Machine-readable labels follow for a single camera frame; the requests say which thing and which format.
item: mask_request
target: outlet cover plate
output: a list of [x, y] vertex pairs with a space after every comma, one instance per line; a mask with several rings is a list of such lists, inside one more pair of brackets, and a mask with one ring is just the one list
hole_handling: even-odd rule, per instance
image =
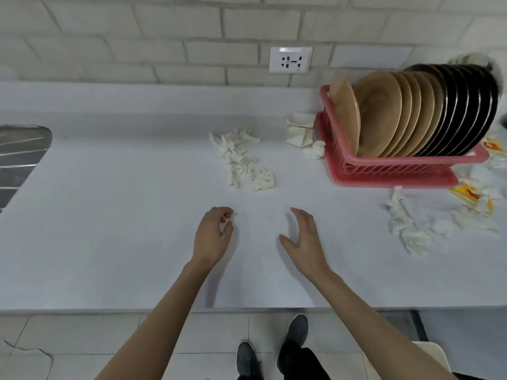
[[313, 47], [277, 47], [271, 48], [269, 73], [308, 73]]

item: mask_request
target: hand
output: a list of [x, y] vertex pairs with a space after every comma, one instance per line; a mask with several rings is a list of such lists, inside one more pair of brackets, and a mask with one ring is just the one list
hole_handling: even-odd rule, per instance
[[195, 232], [194, 254], [192, 262], [199, 267], [211, 270], [222, 258], [231, 241], [234, 227], [229, 221], [220, 231], [220, 223], [225, 223], [231, 218], [233, 210], [228, 207], [213, 207], [204, 215]]
[[313, 216], [296, 208], [290, 209], [298, 221], [299, 237], [294, 244], [287, 236], [280, 235], [280, 242], [287, 251], [295, 267], [312, 283], [331, 271], [317, 233]]

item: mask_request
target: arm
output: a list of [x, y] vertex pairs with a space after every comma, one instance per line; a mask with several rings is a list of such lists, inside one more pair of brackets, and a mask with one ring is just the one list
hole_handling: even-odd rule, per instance
[[280, 242], [296, 268], [320, 291], [382, 380], [456, 380], [426, 352], [385, 321], [335, 274], [322, 249], [313, 217], [292, 208], [298, 221], [295, 244], [280, 235]]
[[143, 324], [105, 366], [96, 380], [160, 380], [166, 370], [190, 308], [211, 269], [231, 240], [231, 208], [212, 208], [195, 234], [192, 259]]

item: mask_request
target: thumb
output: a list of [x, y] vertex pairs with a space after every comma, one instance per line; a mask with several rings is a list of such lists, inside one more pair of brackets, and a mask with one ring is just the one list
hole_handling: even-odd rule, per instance
[[220, 236], [220, 238], [228, 244], [231, 241], [233, 231], [234, 226], [232, 225], [232, 222], [228, 221], [227, 224], [225, 224], [224, 231], [222, 232], [222, 236]]
[[291, 255], [296, 249], [295, 244], [287, 236], [279, 235], [278, 238], [280, 239], [283, 249], [285, 249], [287, 253]]

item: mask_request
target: pink dish rack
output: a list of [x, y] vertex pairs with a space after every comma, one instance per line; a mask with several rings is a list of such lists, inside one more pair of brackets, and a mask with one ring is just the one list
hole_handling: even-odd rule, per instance
[[465, 156], [435, 156], [366, 159], [355, 156], [340, 128], [333, 103], [320, 88], [325, 110], [319, 112], [315, 125], [326, 142], [326, 160], [335, 182], [355, 187], [450, 188], [458, 184], [451, 170], [456, 164], [483, 163], [488, 152], [479, 143]]

